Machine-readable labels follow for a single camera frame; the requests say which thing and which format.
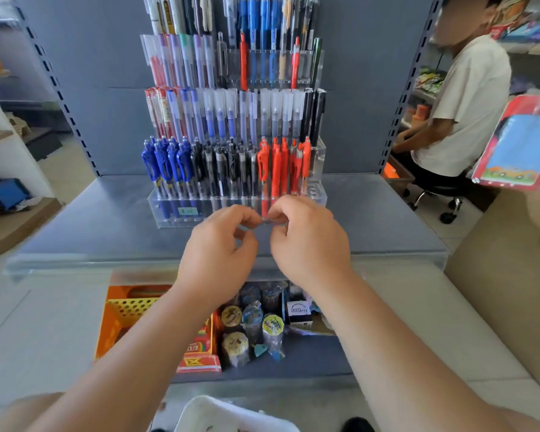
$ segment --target white t-shirt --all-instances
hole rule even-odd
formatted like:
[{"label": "white t-shirt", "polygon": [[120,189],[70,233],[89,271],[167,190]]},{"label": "white t-shirt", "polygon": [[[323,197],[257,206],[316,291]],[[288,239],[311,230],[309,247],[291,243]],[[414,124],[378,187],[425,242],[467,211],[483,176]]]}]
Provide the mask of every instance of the white t-shirt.
[{"label": "white t-shirt", "polygon": [[454,132],[429,148],[413,151],[414,162],[451,177],[474,164],[506,107],[511,75],[508,54],[496,41],[488,35],[471,41],[454,58],[430,115],[431,120],[454,120]]}]

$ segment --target seated person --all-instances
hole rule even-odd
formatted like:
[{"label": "seated person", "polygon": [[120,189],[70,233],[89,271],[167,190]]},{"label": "seated person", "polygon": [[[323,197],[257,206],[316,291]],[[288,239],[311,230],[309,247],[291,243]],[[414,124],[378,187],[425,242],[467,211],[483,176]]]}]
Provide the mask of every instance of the seated person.
[{"label": "seated person", "polygon": [[[511,78],[508,54],[488,35],[501,1],[488,0],[482,11],[473,11],[479,25],[462,41],[448,46],[454,60],[430,119],[396,139],[394,157],[417,180],[455,184],[453,178],[482,155],[497,127],[508,102]],[[459,14],[468,15],[461,3],[464,0],[444,1],[437,37],[441,27],[448,27],[445,22],[460,23]]]}]

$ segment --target person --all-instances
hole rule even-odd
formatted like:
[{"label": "person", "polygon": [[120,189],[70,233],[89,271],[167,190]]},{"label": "person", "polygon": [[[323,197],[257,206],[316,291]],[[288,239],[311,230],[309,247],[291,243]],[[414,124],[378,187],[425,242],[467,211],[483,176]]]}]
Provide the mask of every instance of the person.
[{"label": "person", "polygon": [[[382,431],[540,430],[530,427],[540,423],[516,413],[528,427],[512,428],[396,316],[353,271],[348,236],[328,209],[284,196],[269,217],[278,223],[270,238],[278,267],[312,295],[334,327]],[[145,431],[188,344],[254,265],[258,242],[241,226],[261,222],[251,208],[235,205],[195,227],[170,290],[68,392],[27,401],[31,414],[14,406],[0,419],[0,431]],[[20,426],[24,415],[28,429]],[[5,427],[12,424],[18,428]],[[372,430],[366,425],[352,419],[345,432]]]},{"label": "person", "polygon": [[[428,121],[400,133],[392,148],[417,180],[433,185],[456,185],[482,155],[508,102],[510,60],[488,35],[502,0],[474,1],[480,2],[468,8],[472,0],[444,1],[435,37],[455,42],[448,46],[453,64]],[[448,29],[467,34],[451,36]]]}]

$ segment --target yellow lid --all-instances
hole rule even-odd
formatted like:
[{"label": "yellow lid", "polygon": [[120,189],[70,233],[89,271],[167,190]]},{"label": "yellow lid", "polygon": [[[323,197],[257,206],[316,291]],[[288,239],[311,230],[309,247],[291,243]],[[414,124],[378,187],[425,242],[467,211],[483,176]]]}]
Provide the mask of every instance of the yellow lid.
[{"label": "yellow lid", "polygon": [[222,311],[222,324],[226,327],[236,327],[242,321],[242,311],[237,306],[228,306]]},{"label": "yellow lid", "polygon": [[248,350],[248,338],[242,332],[234,332],[224,337],[222,347],[228,356],[240,356]]},{"label": "yellow lid", "polygon": [[284,322],[278,315],[268,315],[262,322],[262,330],[270,336],[280,335],[284,331]]}]

